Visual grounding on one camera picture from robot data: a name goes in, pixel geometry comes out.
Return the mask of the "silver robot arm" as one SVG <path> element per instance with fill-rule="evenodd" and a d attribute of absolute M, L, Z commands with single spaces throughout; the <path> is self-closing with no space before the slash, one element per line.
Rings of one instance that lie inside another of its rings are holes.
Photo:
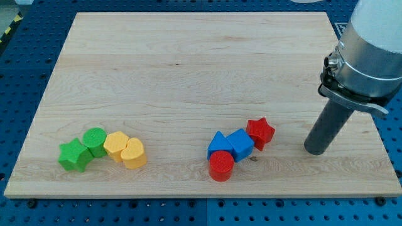
<path fill-rule="evenodd" d="M 334 51 L 324 60 L 322 114 L 385 117 L 401 87 L 401 0 L 359 0 Z"/>

